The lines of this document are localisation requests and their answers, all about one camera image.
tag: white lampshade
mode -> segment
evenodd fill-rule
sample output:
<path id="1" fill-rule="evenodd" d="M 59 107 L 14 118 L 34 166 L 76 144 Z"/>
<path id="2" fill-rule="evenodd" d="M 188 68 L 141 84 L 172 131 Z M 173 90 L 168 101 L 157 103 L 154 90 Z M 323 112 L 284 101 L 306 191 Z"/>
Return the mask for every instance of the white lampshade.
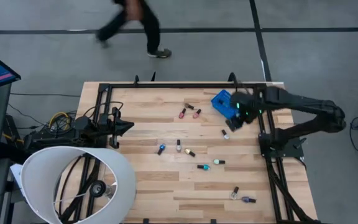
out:
<path id="1" fill-rule="evenodd" d="M 84 153 L 91 154 L 111 169 L 117 188 L 104 208 L 78 223 L 122 222 L 135 200 L 135 172 L 128 160 L 112 149 L 57 146 L 34 153 L 24 162 L 21 172 L 22 191 L 27 203 L 46 222 L 60 224 L 53 205 L 56 184 L 66 166 Z"/>

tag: wooden tabletop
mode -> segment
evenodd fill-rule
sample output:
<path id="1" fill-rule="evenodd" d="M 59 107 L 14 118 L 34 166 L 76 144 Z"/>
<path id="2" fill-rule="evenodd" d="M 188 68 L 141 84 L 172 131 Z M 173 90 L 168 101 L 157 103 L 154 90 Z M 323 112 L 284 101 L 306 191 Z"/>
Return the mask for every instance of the wooden tabletop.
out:
<path id="1" fill-rule="evenodd" d="M 283 86 L 282 83 L 269 85 Z M 84 84 L 77 116 L 95 105 L 98 86 L 98 82 Z M 211 88 L 113 89 L 112 100 L 124 103 L 121 119 L 135 122 L 135 126 L 118 139 L 119 152 L 132 164 L 137 178 L 135 202 L 125 223 L 142 223 L 144 218 L 149 218 L 151 223 L 209 223 L 210 219 L 217 219 L 218 223 L 275 222 L 265 159 L 260 155 L 257 141 L 258 121 L 232 133 L 225 118 L 211 106 L 211 99 L 220 91 Z M 187 109 L 185 117 L 179 119 L 184 103 L 202 109 L 199 118 L 193 119 L 195 111 Z M 293 126 L 290 110 L 275 111 L 273 118 L 277 128 Z M 223 138 L 222 129 L 227 131 L 229 140 Z M 177 139 L 181 140 L 181 153 L 176 151 Z M 158 156 L 161 144 L 167 148 Z M 196 156 L 185 154 L 185 148 Z M 214 165 L 214 159 L 225 160 L 226 164 Z M 285 158 L 283 163 L 290 193 L 306 214 L 317 218 L 305 168 L 292 158 Z M 207 164 L 211 170 L 197 169 L 197 164 Z M 76 195 L 82 167 L 83 161 L 73 169 L 64 198 Z M 99 179 L 112 184 L 114 175 L 101 165 Z M 231 200 L 229 196 L 235 186 L 239 187 L 239 198 L 249 196 L 257 202 Z M 83 202 L 82 218 L 88 196 Z M 279 198 L 282 216 L 286 218 L 280 193 Z M 64 201 L 63 210 L 70 202 Z M 97 198 L 94 212 L 102 209 L 106 202 L 107 198 Z"/>

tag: concrete floor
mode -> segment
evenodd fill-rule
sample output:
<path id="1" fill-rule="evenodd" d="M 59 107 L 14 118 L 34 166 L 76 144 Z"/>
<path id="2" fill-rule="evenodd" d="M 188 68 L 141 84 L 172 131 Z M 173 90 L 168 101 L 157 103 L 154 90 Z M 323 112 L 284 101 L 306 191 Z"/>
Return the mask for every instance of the concrete floor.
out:
<path id="1" fill-rule="evenodd" d="M 148 0 L 163 28 L 253 27 L 246 0 Z M 257 0 L 262 28 L 358 27 L 358 1 Z M 109 0 L 0 0 L 0 30 L 97 29 L 118 10 Z M 131 22 L 126 28 L 140 28 Z M 264 33 L 272 80 L 288 90 L 330 99 L 347 122 L 358 116 L 358 32 Z M 12 92 L 79 95 L 84 81 L 220 81 L 235 72 L 242 81 L 263 81 L 253 32 L 162 34 L 168 60 L 146 57 L 144 34 L 119 34 L 101 49 L 91 34 L 0 35 L 0 59 L 22 75 Z M 11 96 L 10 103 L 45 121 L 75 110 L 77 98 Z M 14 111 L 18 126 L 34 123 Z M 293 113 L 296 123 L 310 119 Z M 358 146 L 358 132 L 354 133 Z M 308 136 L 304 145 L 310 187 L 319 219 L 358 223 L 358 153 L 349 130 Z M 16 206 L 14 222 L 41 222 Z"/>

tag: walking person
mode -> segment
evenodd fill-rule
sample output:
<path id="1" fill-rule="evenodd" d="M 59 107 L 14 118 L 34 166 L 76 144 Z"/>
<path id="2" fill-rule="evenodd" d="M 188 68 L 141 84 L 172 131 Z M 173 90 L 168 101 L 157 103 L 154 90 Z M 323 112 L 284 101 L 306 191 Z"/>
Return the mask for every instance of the walking person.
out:
<path id="1" fill-rule="evenodd" d="M 96 38 L 103 47 L 108 47 L 107 40 L 114 36 L 127 21 L 140 21 L 147 36 L 147 55 L 154 58 L 171 56 L 170 50 L 158 48 L 160 24 L 145 0 L 114 0 L 114 2 L 120 4 L 123 9 L 112 21 L 97 31 Z"/>

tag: black pants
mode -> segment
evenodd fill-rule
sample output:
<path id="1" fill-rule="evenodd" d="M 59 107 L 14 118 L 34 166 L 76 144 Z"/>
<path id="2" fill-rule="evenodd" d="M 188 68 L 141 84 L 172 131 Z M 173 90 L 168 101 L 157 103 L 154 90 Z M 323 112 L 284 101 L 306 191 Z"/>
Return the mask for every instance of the black pants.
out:
<path id="1" fill-rule="evenodd" d="M 112 21 L 98 31 L 99 40 L 104 41 L 109 39 L 127 22 L 125 0 L 116 0 L 115 2 L 120 4 L 124 9 Z M 160 45 L 160 24 L 145 0 L 139 0 L 139 2 L 143 10 L 143 19 L 140 23 L 144 26 L 144 31 L 147 36 L 147 51 L 154 53 Z"/>

